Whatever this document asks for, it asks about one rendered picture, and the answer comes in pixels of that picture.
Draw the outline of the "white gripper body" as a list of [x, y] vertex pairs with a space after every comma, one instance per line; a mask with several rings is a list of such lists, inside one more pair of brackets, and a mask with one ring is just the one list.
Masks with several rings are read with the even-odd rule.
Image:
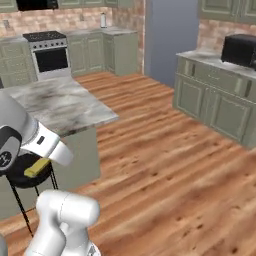
[[73, 160], [73, 153], [61, 140], [50, 142], [49, 158], [60, 165], [67, 166]]

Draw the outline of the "green kitchen island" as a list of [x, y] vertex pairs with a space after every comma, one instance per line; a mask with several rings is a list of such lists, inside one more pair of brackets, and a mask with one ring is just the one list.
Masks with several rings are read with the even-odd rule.
[[[52, 164], [61, 190], [73, 190], [100, 177], [96, 127], [118, 119], [108, 106], [71, 77], [0, 89], [45, 127], [57, 133], [74, 154], [72, 163]], [[0, 112], [6, 109], [0, 98]]]

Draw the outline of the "grey fridge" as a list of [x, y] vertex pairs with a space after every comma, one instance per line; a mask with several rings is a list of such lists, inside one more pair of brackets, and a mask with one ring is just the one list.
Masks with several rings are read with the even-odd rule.
[[144, 74], [174, 86], [177, 53], [197, 47], [198, 0], [146, 0]]

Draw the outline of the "black range hood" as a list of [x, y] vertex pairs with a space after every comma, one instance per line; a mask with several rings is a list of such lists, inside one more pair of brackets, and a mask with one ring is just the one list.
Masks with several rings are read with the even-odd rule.
[[57, 9], [57, 0], [16, 0], [19, 11]]

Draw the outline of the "black round stool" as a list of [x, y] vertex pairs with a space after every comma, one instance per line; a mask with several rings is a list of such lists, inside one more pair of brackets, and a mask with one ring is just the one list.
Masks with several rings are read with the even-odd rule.
[[32, 234], [32, 230], [30, 228], [30, 223], [26, 211], [23, 207], [20, 196], [17, 192], [17, 188], [19, 189], [28, 189], [34, 188], [36, 194], [39, 194], [38, 186], [46, 181], [48, 178], [51, 178], [52, 186], [54, 189], [58, 188], [57, 180], [55, 178], [54, 169], [50, 160], [50, 163], [34, 178], [29, 178], [24, 175], [24, 171], [31, 167], [37, 160], [42, 157], [36, 156], [35, 154], [24, 154], [22, 156], [18, 156], [15, 160], [13, 166], [7, 171], [6, 178], [10, 184], [10, 187], [14, 193], [15, 199], [18, 203], [18, 206], [21, 210], [23, 218], [26, 222], [27, 228]]

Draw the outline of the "silver stove with oven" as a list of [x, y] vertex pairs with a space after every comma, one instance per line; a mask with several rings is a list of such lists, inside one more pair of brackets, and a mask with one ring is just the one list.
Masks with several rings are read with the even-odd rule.
[[58, 31], [25, 33], [37, 79], [46, 80], [71, 75], [67, 37]]

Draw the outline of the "yellow block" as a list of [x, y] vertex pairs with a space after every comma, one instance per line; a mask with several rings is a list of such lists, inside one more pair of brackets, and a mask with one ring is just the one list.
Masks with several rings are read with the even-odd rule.
[[31, 167], [24, 171], [24, 175], [29, 178], [36, 177], [48, 164], [50, 160], [48, 158], [40, 158]]

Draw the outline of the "green cupboards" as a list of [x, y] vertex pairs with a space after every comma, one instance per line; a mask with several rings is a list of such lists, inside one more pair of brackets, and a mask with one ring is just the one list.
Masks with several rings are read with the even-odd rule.
[[131, 8], [134, 6], [134, 0], [57, 0], [57, 2], [60, 9], [91, 7]]
[[0, 85], [26, 85], [37, 80], [28, 41], [23, 36], [0, 38]]
[[256, 25], [256, 0], [198, 0], [198, 17]]
[[66, 36], [73, 77], [101, 71], [123, 76], [138, 70], [138, 34], [134, 30], [82, 29]]
[[17, 12], [16, 0], [0, 0], [0, 13]]
[[247, 148], [256, 148], [256, 71], [215, 53], [177, 55], [173, 107]]

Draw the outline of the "green upper cupboards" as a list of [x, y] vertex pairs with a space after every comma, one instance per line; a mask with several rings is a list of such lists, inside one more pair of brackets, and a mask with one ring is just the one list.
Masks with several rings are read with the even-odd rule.
[[198, 0], [198, 17], [256, 25], [256, 0]]
[[134, 0], [57, 0], [57, 2], [60, 9], [91, 7], [131, 8], [134, 6]]
[[17, 12], [16, 0], [0, 0], [0, 13]]

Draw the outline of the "black microwave oven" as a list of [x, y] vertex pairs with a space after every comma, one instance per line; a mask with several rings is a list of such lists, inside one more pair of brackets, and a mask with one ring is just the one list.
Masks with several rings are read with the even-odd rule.
[[249, 34], [226, 36], [221, 60], [256, 71], [256, 36]]

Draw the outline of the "green lower cupboards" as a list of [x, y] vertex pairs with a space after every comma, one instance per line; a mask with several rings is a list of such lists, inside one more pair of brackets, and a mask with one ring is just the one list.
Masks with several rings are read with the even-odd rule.
[[256, 71], [215, 53], [177, 55], [173, 107], [247, 148], [256, 148]]
[[26, 85], [37, 80], [28, 41], [23, 36], [0, 38], [0, 85]]
[[138, 34], [134, 30], [82, 29], [66, 36], [73, 77], [101, 71], [123, 76], [138, 70]]

